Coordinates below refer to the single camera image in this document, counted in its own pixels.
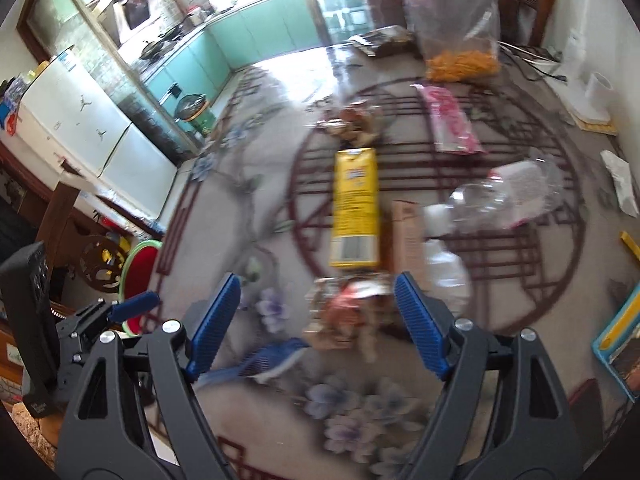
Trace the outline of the brown paper wrapper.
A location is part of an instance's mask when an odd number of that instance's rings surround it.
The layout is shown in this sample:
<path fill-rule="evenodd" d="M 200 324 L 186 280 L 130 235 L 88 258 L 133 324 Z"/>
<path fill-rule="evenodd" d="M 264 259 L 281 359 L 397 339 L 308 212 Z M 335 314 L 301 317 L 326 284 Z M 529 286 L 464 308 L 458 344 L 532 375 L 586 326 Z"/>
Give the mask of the brown paper wrapper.
<path fill-rule="evenodd" d="M 385 129 L 385 116 L 382 107 L 370 100 L 354 101 L 324 112 L 316 128 L 337 140 L 341 150 L 372 148 Z"/>

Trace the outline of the torn paper pile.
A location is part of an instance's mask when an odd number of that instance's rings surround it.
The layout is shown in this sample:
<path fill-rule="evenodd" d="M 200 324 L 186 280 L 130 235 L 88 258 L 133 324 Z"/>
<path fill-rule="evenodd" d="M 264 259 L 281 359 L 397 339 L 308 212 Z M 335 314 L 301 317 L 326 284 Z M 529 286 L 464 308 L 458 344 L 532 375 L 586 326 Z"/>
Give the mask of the torn paper pile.
<path fill-rule="evenodd" d="M 318 278 L 307 301 L 308 344 L 318 351 L 356 348 L 366 363 L 376 361 L 378 334 L 397 318 L 392 277 L 385 272 Z"/>

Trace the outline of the pink Pocky wrapper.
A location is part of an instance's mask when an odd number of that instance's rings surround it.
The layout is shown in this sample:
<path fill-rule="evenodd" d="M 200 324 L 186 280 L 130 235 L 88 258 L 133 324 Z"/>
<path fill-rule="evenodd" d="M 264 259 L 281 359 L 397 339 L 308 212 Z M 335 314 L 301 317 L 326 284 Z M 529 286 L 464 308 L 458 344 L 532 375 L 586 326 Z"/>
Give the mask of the pink Pocky wrapper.
<path fill-rule="evenodd" d="M 436 151 L 461 156 L 484 153 L 468 116 L 447 88 L 431 84 L 414 84 L 413 88 L 430 116 Z"/>

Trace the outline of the white plastic bag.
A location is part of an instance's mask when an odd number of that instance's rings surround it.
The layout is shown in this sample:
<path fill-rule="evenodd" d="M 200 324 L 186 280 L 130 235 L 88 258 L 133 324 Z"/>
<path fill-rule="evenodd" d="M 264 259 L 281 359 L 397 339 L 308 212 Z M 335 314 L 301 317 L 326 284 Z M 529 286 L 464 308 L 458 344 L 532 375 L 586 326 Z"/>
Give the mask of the white plastic bag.
<path fill-rule="evenodd" d="M 427 293 L 442 300 L 454 314 L 462 314 L 472 298 L 472 283 L 462 259 L 441 240 L 424 243 Z"/>

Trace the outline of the green kitchen trash bin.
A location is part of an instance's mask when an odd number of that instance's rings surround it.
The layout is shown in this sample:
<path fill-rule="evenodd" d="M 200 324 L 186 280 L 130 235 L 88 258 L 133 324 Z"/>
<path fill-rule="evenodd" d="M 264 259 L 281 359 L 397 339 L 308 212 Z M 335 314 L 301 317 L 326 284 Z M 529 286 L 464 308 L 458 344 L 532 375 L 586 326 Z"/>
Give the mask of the green kitchen trash bin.
<path fill-rule="evenodd" d="M 185 122 L 201 136 L 209 136 L 216 122 L 205 94 L 187 94 L 176 106 L 174 117 L 178 122 Z"/>

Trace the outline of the red basin with green rim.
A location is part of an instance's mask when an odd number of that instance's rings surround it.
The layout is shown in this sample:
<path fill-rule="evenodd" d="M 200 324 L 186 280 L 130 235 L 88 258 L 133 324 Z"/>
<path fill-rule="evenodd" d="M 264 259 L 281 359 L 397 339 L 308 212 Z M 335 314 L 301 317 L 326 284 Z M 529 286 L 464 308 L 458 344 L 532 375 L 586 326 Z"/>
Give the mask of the red basin with green rim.
<path fill-rule="evenodd" d="M 155 261 L 161 249 L 162 243 L 158 240 L 145 240 L 130 250 L 120 276 L 118 290 L 120 301 L 134 298 L 148 290 Z M 152 307 L 122 322 L 124 332 L 129 336 L 141 335 L 143 321 L 149 310 L 152 310 Z"/>

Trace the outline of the clear bag of orange snacks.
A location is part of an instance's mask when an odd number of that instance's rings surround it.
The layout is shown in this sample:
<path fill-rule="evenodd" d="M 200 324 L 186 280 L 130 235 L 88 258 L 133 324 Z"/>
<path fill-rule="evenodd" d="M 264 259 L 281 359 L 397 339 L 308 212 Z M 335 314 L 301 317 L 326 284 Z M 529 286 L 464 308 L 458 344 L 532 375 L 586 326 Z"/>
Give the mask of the clear bag of orange snacks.
<path fill-rule="evenodd" d="M 426 78 L 458 82 L 500 70 L 498 0 L 404 0 Z"/>

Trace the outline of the dark wooden chair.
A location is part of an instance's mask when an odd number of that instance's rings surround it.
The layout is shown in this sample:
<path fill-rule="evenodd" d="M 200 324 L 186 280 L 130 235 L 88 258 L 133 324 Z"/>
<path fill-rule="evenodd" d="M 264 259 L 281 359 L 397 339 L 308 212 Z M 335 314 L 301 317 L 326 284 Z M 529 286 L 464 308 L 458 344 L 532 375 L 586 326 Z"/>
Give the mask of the dark wooden chair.
<path fill-rule="evenodd" d="M 75 224 L 75 204 L 84 192 L 81 180 L 58 181 L 38 229 L 36 241 L 43 244 L 44 258 L 50 270 L 65 266 L 74 271 L 90 288 L 111 295 L 119 290 L 122 268 L 134 246 L 122 244 L 117 236 L 82 234 Z M 123 214 L 135 226 L 162 242 L 162 233 L 126 209 L 98 194 L 100 202 Z"/>

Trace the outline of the black wok on stove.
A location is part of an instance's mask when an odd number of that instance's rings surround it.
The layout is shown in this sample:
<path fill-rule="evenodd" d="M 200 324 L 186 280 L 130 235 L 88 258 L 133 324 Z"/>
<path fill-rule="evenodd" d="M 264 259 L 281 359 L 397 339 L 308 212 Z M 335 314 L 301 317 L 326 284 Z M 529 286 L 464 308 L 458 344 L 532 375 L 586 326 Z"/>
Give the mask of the black wok on stove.
<path fill-rule="evenodd" d="M 152 60 L 152 58 L 157 58 L 162 53 L 164 44 L 164 40 L 148 42 L 142 49 L 140 58 L 142 60 Z"/>

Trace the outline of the teal kitchen cabinets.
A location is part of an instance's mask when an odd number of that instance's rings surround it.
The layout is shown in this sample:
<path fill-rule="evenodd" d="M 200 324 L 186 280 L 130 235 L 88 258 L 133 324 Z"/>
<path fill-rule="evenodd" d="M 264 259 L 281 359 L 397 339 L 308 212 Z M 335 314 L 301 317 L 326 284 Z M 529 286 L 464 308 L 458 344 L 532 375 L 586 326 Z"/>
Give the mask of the teal kitchen cabinets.
<path fill-rule="evenodd" d="M 175 84 L 213 101 L 240 68 L 320 44 L 306 0 L 259 0 L 184 37 L 144 84 L 157 99 Z"/>

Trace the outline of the blue framed picture book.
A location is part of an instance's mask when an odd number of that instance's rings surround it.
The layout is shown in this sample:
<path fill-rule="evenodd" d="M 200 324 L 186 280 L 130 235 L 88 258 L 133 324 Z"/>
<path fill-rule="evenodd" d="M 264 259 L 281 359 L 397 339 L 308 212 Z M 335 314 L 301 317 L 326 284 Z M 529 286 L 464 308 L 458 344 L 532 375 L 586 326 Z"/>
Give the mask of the blue framed picture book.
<path fill-rule="evenodd" d="M 629 294 L 591 349 L 631 402 L 639 400 L 639 286 Z"/>

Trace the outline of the white refrigerator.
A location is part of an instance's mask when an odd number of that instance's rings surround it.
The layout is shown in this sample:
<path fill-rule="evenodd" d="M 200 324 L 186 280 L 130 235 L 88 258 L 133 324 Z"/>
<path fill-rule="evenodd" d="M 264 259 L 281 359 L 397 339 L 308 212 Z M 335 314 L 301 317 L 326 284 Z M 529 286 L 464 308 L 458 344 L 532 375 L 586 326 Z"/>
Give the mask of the white refrigerator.
<path fill-rule="evenodd" d="M 157 219 L 177 167 L 126 117 L 70 48 L 23 94 L 16 134 L 54 170 L 69 164 Z"/>

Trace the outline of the clear crushed plastic bottle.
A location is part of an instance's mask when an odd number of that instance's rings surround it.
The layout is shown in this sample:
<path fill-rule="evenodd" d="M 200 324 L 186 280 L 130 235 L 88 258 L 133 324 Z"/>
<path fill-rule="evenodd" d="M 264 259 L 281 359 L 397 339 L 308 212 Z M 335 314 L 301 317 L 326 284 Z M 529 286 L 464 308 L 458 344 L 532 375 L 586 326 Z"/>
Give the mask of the clear crushed plastic bottle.
<path fill-rule="evenodd" d="M 491 169 L 458 186 L 440 204 L 423 208 L 428 237 L 510 231 L 558 209 L 564 177 L 553 157 L 538 154 Z"/>

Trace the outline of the brown cardboard box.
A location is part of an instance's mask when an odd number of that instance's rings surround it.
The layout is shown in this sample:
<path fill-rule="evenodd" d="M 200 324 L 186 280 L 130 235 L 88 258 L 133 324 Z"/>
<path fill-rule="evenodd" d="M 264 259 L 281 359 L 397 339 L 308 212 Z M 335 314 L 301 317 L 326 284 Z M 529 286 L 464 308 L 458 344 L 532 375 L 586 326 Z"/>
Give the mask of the brown cardboard box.
<path fill-rule="evenodd" d="M 428 289 L 422 208 L 410 200 L 392 203 L 393 269 L 409 272 L 420 289 Z"/>

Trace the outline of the yellow snack box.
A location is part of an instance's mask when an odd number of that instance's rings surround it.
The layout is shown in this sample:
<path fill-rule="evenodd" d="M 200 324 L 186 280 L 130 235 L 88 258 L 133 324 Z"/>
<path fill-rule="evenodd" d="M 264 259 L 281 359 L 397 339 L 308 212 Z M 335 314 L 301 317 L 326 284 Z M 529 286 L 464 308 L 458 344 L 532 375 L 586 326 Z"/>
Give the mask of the yellow snack box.
<path fill-rule="evenodd" d="M 329 265 L 374 269 L 380 264 L 378 161 L 374 148 L 335 156 Z"/>

